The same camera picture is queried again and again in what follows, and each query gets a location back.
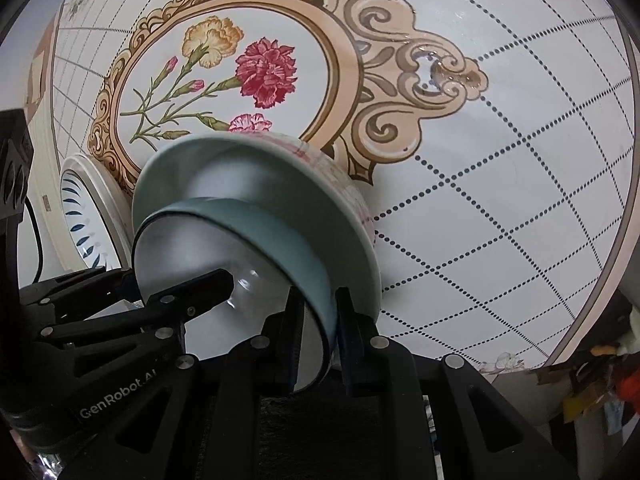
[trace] pink carnation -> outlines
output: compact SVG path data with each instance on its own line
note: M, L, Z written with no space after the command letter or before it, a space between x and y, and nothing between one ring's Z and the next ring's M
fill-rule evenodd
M169 61L166 62L166 65L164 66L164 71L167 72L168 74L171 73L177 64L178 64L178 58L176 56L173 56Z
M268 132L273 123L262 114L241 114L229 123L230 132Z
M202 79L196 79L189 83L189 92L197 92L204 88L204 81Z

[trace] teal bowl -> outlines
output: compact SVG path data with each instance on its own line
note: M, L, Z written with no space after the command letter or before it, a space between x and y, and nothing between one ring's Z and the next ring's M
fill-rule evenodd
M210 270L234 276L229 301L186 323L186 350L200 359L259 334L296 286L306 305L295 391L326 374L337 327L328 273L297 231L258 206L228 198L172 203L142 222L132 261L144 301Z
M347 287L355 311L376 320L380 269L367 229L345 199L358 191L348 176L331 182L325 176L330 168L318 171L326 165L334 163L294 137L190 134L172 141L144 167L133 195L134 231L155 211L188 198L252 203L299 232L324 264L334 292Z

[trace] ornate gold frame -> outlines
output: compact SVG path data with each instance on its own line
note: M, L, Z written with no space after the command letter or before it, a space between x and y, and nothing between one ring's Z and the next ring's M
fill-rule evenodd
M376 164L405 160L420 145L420 120L443 117L487 88L478 64L449 40L414 28L404 0L172 0L138 23L115 59L96 103L87 145L133 193L140 168L118 139L122 90L141 56L177 23L217 10L252 7L301 23L318 41L328 67L324 101L300 138L324 149L352 176L372 183ZM438 91L418 84L419 58L437 59Z

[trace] wall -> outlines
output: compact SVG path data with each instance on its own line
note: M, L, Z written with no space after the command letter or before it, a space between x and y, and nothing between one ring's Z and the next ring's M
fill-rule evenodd
M31 0L16 20L6 39L0 45L0 109L21 108L27 88L27 78L33 54L45 28L63 0ZM37 204L37 197L28 192L31 203ZM34 207L36 220L40 226L40 236L44 253L41 280L64 274L62 264L56 255L49 233L44 225L38 207ZM25 286L33 281L38 267L38 251L33 229L26 210L24 220L18 228L18 284Z

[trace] red carnation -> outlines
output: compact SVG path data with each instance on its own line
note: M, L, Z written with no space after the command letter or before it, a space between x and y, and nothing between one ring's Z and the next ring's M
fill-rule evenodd
M256 108L271 108L295 91L293 77L296 60L289 54L292 46L278 46L278 40L262 38L249 45L236 59L236 77L242 83L240 93L253 96Z

